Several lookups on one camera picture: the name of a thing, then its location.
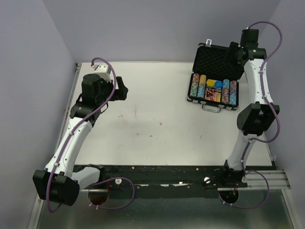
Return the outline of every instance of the case lid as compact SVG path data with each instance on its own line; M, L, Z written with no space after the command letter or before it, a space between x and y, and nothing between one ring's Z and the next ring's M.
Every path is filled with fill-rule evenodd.
M200 43L195 57L193 72L205 74L215 80L239 80L244 73L242 66L233 66L224 62L228 48L218 45L207 46Z

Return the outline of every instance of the white table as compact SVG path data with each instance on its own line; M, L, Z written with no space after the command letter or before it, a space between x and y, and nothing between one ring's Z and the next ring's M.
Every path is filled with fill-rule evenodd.
M112 62L129 88L127 100L109 102L84 141L76 164L223 165L234 147L236 118L249 104L245 77L239 109L218 114L186 101L193 63ZM83 63L72 105L81 93ZM270 166L266 144L256 142L247 165Z

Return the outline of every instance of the gray wall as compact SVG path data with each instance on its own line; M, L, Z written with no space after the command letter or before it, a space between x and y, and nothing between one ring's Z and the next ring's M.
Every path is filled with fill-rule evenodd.
M0 228L27 227L35 169L52 155L75 64L41 0L0 7Z
M241 30L269 20L280 0L43 1L77 62L191 62L199 42L238 42Z
M283 32L283 44L267 67L267 78L272 99L280 105L281 133L270 144L276 163L284 168L292 187L299 216L305 227L305 141L304 141L304 97L305 97L305 1L282 0L271 22ZM270 53L277 45L277 31L268 26L260 38L260 46ZM272 125L267 137L274 136L276 125Z

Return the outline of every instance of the poker chip stack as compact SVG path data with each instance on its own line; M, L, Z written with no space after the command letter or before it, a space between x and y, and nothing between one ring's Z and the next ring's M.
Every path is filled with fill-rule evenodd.
M229 104L229 95L230 95L230 81L229 80L224 80L223 81L223 92L221 96L221 101L224 104Z
M230 98L229 104L236 106L236 95L237 95L237 82L231 81L230 82Z
M198 85L198 93L197 93L198 98L204 99L205 82L206 82L206 75L201 75Z
M199 75L195 73L193 75L193 80L191 85L191 93L190 93L191 97L197 96L198 83L199 83Z

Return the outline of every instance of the black case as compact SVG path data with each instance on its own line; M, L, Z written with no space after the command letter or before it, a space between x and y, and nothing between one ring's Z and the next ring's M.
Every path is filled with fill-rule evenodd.
M195 73L199 75L206 75L207 79L223 81L224 79L239 80L244 73L244 68L242 66L232 66L228 63L224 62L224 57L227 54L228 47L211 45L208 42L211 40L207 40L207 43L200 43L198 45L192 75L190 79L189 90L187 93L187 101L193 103L202 104L202 108L207 111L212 112L220 112L222 108L226 108L227 110L236 110L238 108L239 103L239 84L237 82L237 91L236 91L236 106L230 104L223 104L215 101L205 100L202 98L190 98L191 92L191 84L193 75ZM219 107L218 110L205 108L204 105L210 105Z

